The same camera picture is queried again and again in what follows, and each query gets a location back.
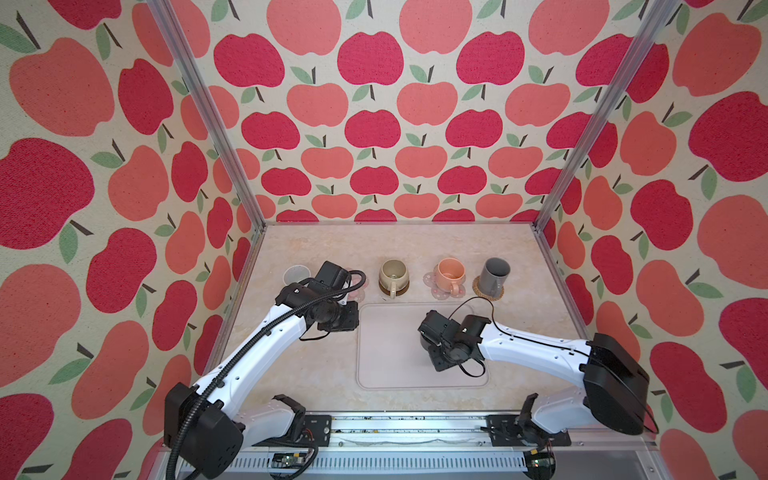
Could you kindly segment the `white mug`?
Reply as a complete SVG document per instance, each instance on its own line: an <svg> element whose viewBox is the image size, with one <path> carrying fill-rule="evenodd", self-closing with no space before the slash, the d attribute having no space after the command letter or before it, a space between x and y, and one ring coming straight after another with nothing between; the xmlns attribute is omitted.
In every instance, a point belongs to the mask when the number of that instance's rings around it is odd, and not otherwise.
<svg viewBox="0 0 768 480"><path fill-rule="evenodd" d="M283 274L283 283L285 285L299 283L300 281L310 278L311 276L312 272L307 266L301 264L292 265L285 270Z"/></svg>

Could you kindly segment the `woven rattan round coaster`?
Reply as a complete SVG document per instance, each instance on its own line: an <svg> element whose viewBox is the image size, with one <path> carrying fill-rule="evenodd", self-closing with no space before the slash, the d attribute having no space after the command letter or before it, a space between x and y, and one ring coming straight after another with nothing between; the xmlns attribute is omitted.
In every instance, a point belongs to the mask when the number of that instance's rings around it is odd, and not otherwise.
<svg viewBox="0 0 768 480"><path fill-rule="evenodd" d="M473 292L474 292L474 294L476 296L479 296L479 297L484 298L486 300L489 300L491 302L500 300L503 297L503 295L504 295L504 287L503 286L500 286L498 291L495 294L493 294L493 295L485 293L480 288L480 277L479 276L474 278L473 283L472 283L472 289L473 289Z"/></svg>

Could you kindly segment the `pink flower coaster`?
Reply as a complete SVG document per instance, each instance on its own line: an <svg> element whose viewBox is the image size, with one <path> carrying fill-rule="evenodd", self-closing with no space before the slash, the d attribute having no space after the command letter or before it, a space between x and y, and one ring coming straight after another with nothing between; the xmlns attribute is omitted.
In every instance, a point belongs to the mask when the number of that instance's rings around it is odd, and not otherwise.
<svg viewBox="0 0 768 480"><path fill-rule="evenodd" d="M466 294L463 283L458 283L455 279L444 278L439 272L428 272L423 276L424 284L430 289L432 296L437 300L447 300L449 298L460 299Z"/></svg>
<svg viewBox="0 0 768 480"><path fill-rule="evenodd" d="M362 283L362 286L359 289L347 294L347 300L362 303L365 300L365 288L367 287L367 285L368 285L368 280L365 279L364 282Z"/></svg>

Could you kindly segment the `grey mug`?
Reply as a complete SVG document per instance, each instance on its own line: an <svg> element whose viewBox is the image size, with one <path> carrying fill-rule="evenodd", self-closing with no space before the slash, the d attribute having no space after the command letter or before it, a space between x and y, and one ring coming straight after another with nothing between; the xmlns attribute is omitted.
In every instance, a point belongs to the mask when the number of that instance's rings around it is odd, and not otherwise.
<svg viewBox="0 0 768 480"><path fill-rule="evenodd" d="M492 257L485 261L480 277L480 288L488 294L495 294L511 272L510 264L501 258Z"/></svg>

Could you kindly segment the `peach pink mug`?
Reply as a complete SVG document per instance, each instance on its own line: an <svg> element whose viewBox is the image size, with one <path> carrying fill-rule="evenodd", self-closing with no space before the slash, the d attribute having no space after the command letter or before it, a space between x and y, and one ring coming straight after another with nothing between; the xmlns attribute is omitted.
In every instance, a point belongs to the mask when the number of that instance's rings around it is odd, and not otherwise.
<svg viewBox="0 0 768 480"><path fill-rule="evenodd" d="M465 280L465 266L456 258L442 259L434 270L434 281L437 289L454 298L462 297L465 294Z"/></svg>

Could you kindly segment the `beige mug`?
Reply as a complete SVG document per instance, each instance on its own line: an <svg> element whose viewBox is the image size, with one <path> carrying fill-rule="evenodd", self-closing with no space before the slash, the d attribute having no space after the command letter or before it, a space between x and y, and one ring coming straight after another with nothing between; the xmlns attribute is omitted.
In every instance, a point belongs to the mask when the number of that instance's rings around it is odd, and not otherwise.
<svg viewBox="0 0 768 480"><path fill-rule="evenodd" d="M390 259L385 261L379 270L378 285L391 291L392 299L395 292L406 286L410 286L409 271L401 260Z"/></svg>

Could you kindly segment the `brown wooden round coaster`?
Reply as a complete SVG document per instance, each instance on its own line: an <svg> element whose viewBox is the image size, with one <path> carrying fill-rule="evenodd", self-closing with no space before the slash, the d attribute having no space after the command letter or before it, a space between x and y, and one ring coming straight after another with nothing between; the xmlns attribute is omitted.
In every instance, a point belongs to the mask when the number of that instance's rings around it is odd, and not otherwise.
<svg viewBox="0 0 768 480"><path fill-rule="evenodd" d="M385 299L390 299L390 298L392 298L392 295L391 295L391 291L390 291L390 290L388 290L388 289L385 289L385 288L384 288L384 287L382 287L382 286L379 286L379 290L382 292L382 295L383 295L383 297L384 297ZM403 289L401 289L401 290L397 290L397 291L395 292L395 298L397 298L397 297L401 297L401 296L405 295L405 294L408 292L408 290L409 290L409 286L406 286L406 287L404 287L404 288L403 288Z"/></svg>

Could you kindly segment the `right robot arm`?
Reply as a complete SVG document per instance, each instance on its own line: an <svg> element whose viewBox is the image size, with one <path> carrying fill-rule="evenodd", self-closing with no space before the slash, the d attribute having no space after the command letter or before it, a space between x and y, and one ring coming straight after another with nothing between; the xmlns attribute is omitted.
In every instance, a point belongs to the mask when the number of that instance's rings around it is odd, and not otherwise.
<svg viewBox="0 0 768 480"><path fill-rule="evenodd" d="M601 424L638 436L646 431L649 375L613 337L568 340L502 326L468 315L457 322L435 310L418 327L421 345L436 371L505 362L534 369L571 384L555 394L528 395L509 427L496 431L524 445L543 447L572 427Z"/></svg>

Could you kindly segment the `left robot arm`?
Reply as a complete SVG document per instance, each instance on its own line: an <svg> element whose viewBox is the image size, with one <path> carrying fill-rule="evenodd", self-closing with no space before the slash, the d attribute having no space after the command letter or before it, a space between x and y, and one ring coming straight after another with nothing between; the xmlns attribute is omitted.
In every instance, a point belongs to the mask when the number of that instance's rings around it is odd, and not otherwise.
<svg viewBox="0 0 768 480"><path fill-rule="evenodd" d="M289 478L308 470L319 447L305 425L303 405L276 395L247 415L241 408L274 362L312 327L324 334L357 328L358 305L347 297L366 280L361 270L324 262L316 276L283 287L265 318L218 366L192 385L176 384L165 397L163 442L170 449L166 478L176 478L181 460L192 466L190 478L216 478L243 448L264 441L306 449Z"/></svg>

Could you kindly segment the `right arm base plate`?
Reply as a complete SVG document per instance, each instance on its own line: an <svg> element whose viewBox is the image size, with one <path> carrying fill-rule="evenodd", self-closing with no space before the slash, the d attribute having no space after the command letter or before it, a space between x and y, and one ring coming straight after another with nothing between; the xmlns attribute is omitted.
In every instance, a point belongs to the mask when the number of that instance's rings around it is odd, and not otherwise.
<svg viewBox="0 0 768 480"><path fill-rule="evenodd" d="M517 415L488 415L483 428L494 447L519 446L544 448L547 445L567 447L572 445L567 432L552 434L537 426L532 420L519 420Z"/></svg>

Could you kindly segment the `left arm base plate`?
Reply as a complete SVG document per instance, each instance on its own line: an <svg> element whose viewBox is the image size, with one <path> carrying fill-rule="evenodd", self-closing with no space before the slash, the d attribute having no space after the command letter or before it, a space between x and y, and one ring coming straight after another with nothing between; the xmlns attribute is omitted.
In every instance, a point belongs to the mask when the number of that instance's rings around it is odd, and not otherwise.
<svg viewBox="0 0 768 480"><path fill-rule="evenodd" d="M299 415L292 420L285 435L256 443L256 446L308 448L327 447L332 430L331 415Z"/></svg>

